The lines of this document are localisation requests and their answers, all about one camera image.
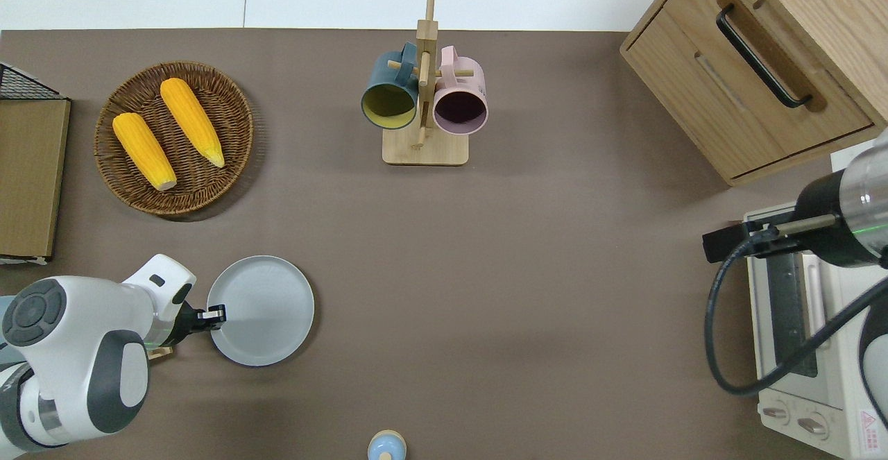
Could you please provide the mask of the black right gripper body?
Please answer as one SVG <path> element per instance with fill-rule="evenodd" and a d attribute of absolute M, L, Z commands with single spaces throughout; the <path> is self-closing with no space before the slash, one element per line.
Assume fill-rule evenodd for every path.
<path fill-rule="evenodd" d="M 713 230 L 702 235 L 702 250 L 708 263 L 722 263 L 730 252 L 739 246 L 748 236 L 767 227 L 758 221 L 736 221 L 724 228 Z"/>

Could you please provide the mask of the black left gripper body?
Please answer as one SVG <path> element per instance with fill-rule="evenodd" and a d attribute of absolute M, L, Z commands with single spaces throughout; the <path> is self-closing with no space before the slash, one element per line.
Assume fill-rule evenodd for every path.
<path fill-rule="evenodd" d="M 204 309 L 196 309 L 184 300 L 180 306 L 171 333 L 169 344 L 179 344 L 190 334 L 201 333 L 208 330 L 208 323 L 202 319 Z"/>

